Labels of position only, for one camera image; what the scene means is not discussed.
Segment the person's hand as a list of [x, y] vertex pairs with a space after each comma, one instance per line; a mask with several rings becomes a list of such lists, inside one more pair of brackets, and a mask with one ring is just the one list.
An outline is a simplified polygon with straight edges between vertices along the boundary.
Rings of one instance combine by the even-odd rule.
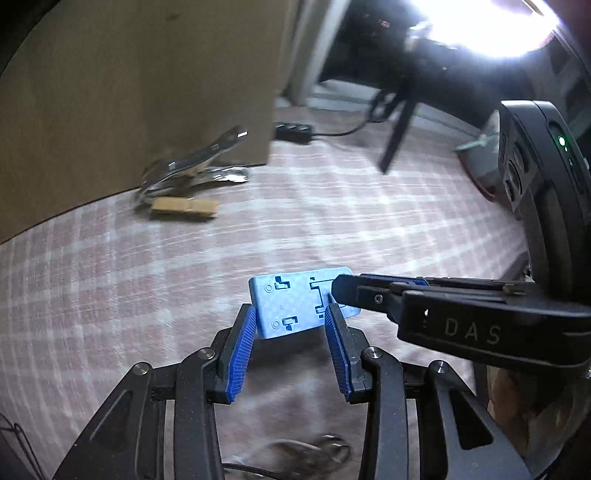
[[536, 478], [590, 415], [590, 379], [489, 367], [488, 411]]

